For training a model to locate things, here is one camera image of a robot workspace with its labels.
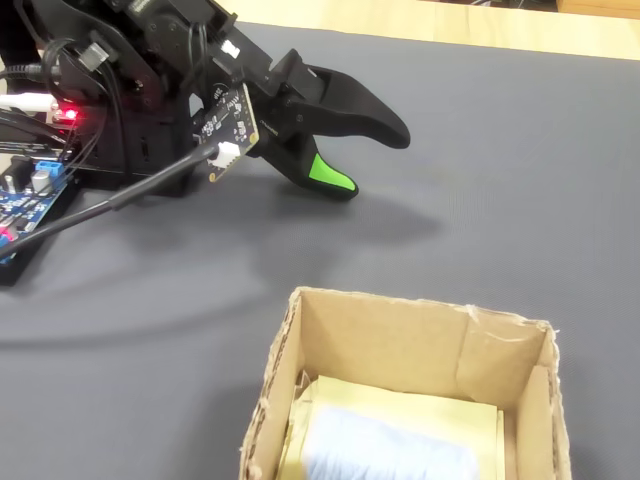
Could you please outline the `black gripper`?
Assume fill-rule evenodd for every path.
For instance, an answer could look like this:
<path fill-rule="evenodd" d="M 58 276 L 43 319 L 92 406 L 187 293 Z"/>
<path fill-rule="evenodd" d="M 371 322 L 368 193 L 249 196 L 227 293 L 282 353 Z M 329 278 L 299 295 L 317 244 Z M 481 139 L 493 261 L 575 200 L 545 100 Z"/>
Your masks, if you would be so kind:
<path fill-rule="evenodd" d="M 362 136 L 405 149 L 404 121 L 355 78 L 313 67 L 297 51 L 275 66 L 237 30 L 212 38 L 212 142 L 216 160 L 262 157 L 296 186 L 349 201 L 359 188 L 321 156 L 313 135 Z"/>

